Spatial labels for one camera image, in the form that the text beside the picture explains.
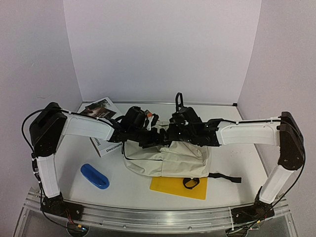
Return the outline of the beige canvas backpack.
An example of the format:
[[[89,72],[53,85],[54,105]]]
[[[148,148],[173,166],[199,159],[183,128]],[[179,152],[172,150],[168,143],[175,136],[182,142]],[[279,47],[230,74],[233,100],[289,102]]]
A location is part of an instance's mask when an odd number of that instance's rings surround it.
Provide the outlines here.
[[[164,129],[167,132],[169,124],[167,121],[159,121],[151,129]],[[123,143],[122,154],[129,170],[149,177],[183,178],[187,189],[193,189],[203,177],[225,178],[233,183],[241,183],[240,177],[210,172],[212,151],[207,146],[168,141],[166,146],[141,148],[137,142],[127,140]]]

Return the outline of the white Decorate furniture book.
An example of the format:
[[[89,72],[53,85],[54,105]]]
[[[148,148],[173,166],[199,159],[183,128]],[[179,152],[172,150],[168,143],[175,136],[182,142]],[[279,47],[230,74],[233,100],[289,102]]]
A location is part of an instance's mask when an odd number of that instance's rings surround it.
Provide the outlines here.
[[[96,150],[99,157],[103,157],[108,155],[109,153],[121,149],[122,142],[120,143],[112,143],[106,140],[101,140],[99,138],[90,137],[90,141]]]

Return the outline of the blue glasses case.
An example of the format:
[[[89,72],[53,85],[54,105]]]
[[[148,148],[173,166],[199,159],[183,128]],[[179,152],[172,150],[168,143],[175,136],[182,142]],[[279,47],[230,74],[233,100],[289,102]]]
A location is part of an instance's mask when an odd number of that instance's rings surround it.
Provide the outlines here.
[[[97,188],[104,190],[109,187],[110,182],[108,178],[92,165],[86,163],[81,166],[80,171],[82,175]]]

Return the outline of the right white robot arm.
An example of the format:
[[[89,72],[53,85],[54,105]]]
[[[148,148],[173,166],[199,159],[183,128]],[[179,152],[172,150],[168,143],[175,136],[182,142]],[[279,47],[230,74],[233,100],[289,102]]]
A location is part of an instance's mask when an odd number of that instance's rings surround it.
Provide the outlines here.
[[[277,163],[258,192],[261,204],[272,204],[289,177],[295,171],[302,172],[306,162],[304,138],[289,112],[259,120],[172,119],[166,139],[208,147],[241,144],[278,147]]]

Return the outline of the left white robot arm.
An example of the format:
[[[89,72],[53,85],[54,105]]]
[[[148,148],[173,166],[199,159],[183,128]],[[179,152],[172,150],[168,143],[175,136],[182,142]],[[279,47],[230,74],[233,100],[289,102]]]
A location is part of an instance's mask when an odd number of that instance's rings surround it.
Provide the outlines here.
[[[55,154],[66,135],[95,137],[108,142],[137,142],[142,148],[168,145],[163,129],[147,129],[147,115],[139,107],[131,107],[128,113],[116,119],[92,117],[62,109],[51,102],[45,108],[33,112],[37,117],[30,124],[30,138],[26,140],[32,149],[35,162],[34,175],[47,200],[47,206],[56,215],[66,211],[61,195],[55,165]]]

